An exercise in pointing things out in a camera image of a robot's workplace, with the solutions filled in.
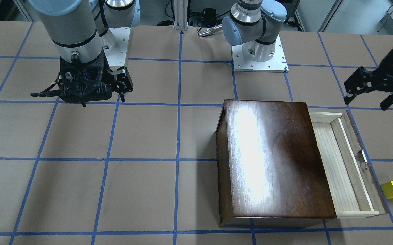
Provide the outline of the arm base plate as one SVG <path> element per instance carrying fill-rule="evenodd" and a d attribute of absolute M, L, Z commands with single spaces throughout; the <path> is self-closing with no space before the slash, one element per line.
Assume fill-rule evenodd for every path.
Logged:
<path fill-rule="evenodd" d="M 256 41 L 231 47 L 233 66 L 239 72 L 288 72 L 288 64 L 278 35 L 274 43 Z"/>
<path fill-rule="evenodd" d="M 109 28 L 107 33 L 100 37 L 108 65 L 111 68 L 126 66 L 130 34 L 130 27 Z"/>

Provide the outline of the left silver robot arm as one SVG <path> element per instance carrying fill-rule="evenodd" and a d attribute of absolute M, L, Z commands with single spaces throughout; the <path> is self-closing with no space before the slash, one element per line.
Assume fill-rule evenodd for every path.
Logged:
<path fill-rule="evenodd" d="M 222 20 L 223 34 L 232 46 L 241 45 L 244 56 L 256 62 L 270 60 L 282 24 L 286 20 L 285 6 L 274 0 L 238 0 L 228 16 Z M 364 67 L 344 82 L 347 95 L 345 104 L 372 91 L 384 91 L 390 95 L 380 103 L 382 110 L 393 104 L 393 48 L 374 71 Z"/>

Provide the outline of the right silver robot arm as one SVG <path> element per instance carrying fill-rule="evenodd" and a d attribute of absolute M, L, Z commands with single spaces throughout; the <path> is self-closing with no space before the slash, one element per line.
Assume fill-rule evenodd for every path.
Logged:
<path fill-rule="evenodd" d="M 134 90 L 125 67 L 130 28 L 140 23 L 138 0 L 31 0 L 59 54 L 56 80 L 32 97 L 65 103 L 108 100 Z"/>

